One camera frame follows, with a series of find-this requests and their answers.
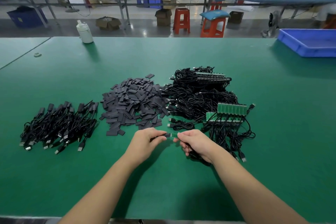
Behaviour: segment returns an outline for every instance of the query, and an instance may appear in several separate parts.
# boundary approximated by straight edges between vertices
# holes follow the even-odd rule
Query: blue cushion
[[[230,17],[226,11],[223,10],[212,10],[205,13],[201,13],[200,16],[206,18],[209,21],[212,21],[216,18]]]

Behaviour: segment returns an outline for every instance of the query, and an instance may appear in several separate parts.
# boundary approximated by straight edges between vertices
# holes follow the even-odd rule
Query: forearm
[[[134,168],[135,166],[122,156],[59,224],[108,223]]]
[[[218,175],[248,224],[307,223],[223,148],[216,147],[212,160]]]

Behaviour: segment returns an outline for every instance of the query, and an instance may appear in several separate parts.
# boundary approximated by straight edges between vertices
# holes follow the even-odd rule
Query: red plastic stool
[[[223,2],[222,1],[220,1],[220,2],[212,2],[211,4],[222,4]],[[222,9],[219,5],[211,5],[211,7],[210,7],[210,11],[212,11],[212,10],[218,10],[218,9]]]
[[[174,25],[173,25],[173,30],[175,31],[175,34],[178,35],[181,28],[188,29],[188,33],[190,34],[190,11],[187,8],[175,9]]]
[[[210,28],[209,29],[205,29],[205,22],[207,21],[206,18],[204,18],[204,22],[203,22],[203,27],[202,27],[202,31],[201,31],[201,37],[224,37],[224,27],[225,27],[225,22],[226,22],[226,18],[218,18],[218,19],[214,19],[211,22]],[[217,24],[218,22],[223,22],[223,29],[222,31],[217,30]]]

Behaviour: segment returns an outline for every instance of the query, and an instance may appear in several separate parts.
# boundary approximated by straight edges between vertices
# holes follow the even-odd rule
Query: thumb
[[[167,140],[167,137],[165,136],[158,136],[153,141],[151,141],[150,145],[152,145],[153,149],[155,149],[156,146],[158,146],[161,142]]]
[[[177,134],[177,137],[178,137],[182,142],[185,142],[185,143],[189,143],[189,142],[190,142],[190,139],[191,139],[190,136],[186,136],[186,135],[183,134],[183,133],[178,133],[178,134]]]

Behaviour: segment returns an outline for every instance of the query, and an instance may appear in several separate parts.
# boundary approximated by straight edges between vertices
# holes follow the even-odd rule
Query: hand
[[[142,162],[144,162],[162,141],[167,140],[166,137],[162,136],[166,132],[161,130],[156,130],[155,128],[146,128],[137,131],[124,156],[126,159],[131,161],[134,167],[137,167]]]
[[[188,130],[178,133],[177,137],[178,138],[174,138],[173,141],[178,142],[180,140],[180,146],[186,156],[189,156],[189,152],[193,149],[200,154],[206,162],[213,163],[213,152],[218,145],[201,131],[198,129]]]

